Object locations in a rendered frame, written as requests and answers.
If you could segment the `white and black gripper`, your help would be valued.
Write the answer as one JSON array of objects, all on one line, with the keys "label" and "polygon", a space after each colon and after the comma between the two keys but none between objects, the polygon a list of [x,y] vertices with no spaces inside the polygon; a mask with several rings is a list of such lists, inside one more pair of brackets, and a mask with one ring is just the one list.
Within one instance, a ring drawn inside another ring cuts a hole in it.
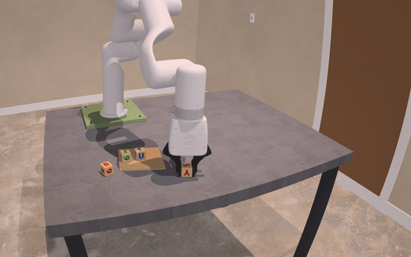
[{"label": "white and black gripper", "polygon": [[208,127],[205,116],[198,120],[183,120],[172,115],[169,139],[163,154],[176,162],[176,173],[181,177],[181,156],[193,156],[192,177],[197,173],[197,164],[212,154],[208,146]]}]

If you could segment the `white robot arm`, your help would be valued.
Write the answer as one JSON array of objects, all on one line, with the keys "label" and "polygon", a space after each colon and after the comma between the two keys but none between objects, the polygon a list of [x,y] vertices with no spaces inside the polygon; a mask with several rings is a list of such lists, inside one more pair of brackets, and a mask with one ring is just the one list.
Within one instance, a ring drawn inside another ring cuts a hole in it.
[{"label": "white robot arm", "polygon": [[[119,63],[139,57],[147,86],[152,89],[176,87],[174,106],[169,108],[169,112],[183,120],[203,118],[206,68],[185,59],[156,61],[153,54],[153,45],[173,33],[171,16],[177,16],[181,10],[181,0],[116,0],[116,14],[110,30],[112,42],[101,49],[101,116],[117,118],[127,114],[124,108],[124,71]],[[142,20],[136,19],[137,12]]]}]

